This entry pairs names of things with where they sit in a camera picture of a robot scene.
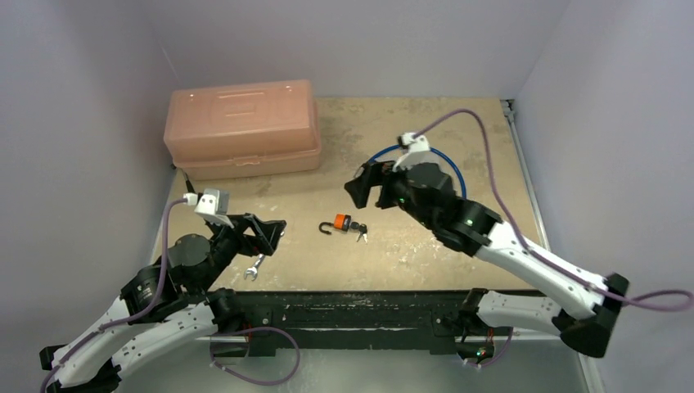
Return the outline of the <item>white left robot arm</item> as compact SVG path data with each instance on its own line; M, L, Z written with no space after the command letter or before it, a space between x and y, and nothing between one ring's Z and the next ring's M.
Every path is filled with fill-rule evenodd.
M176 240L126 283L107 311L69 344L39 353L48 372L42 392L113 392L127 372L196 338L250 335L246 310L233 289L213 289L239 256L258 261L277 249L286 221L253 214L207 223L210 236Z

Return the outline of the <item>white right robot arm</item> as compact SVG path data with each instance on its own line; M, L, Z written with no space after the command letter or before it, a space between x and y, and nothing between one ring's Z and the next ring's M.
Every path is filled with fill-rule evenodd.
M478 333L488 326L531 329L556 335L583 355L605 356L623 307L619 298L629 289L627 278L582 269L516 234L510 221L459 196L452 178L437 164L396 170L392 161L367 162L345 184L359 209L367 205L373 187L381 189L378 208L400 208L448 249L504 269L543 293L532 300L487 291L479 302L460 310L466 331Z

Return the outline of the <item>black-headed key bunch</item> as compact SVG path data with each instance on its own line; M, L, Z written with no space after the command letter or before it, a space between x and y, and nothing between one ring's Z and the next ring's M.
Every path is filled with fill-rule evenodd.
M368 244L368 226L366 224L361 224L359 222L353 221L350 224L349 228L354 230L358 234L356 242L364 242Z

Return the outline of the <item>blue cable lock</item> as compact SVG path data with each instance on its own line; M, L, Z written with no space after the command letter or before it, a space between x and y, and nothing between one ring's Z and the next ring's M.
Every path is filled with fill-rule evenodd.
M397 151L397 150L399 150L398 145L392 145L392 146L386 147L386 148L378 151L377 153L375 153L373 156L371 156L367 160L367 162L375 162L380 157L387 155L393 151ZM433 147L431 148L431 151L434 154L436 154L441 160L446 162L448 164L448 166L453 170L453 172L455 173L455 175L457 177L458 183L460 185L462 197L467 197L467 187L466 187L465 179L462 175L462 171L457 167L457 165L453 162L453 160L450 159L445 153L443 153L440 150L433 148Z

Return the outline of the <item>orange black padlock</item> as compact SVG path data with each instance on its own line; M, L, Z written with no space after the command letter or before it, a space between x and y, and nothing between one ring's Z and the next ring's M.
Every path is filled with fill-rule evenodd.
M321 222L318 225L318 231L326 235L332 235L334 230L348 232L353 227L351 215L337 214L331 222Z

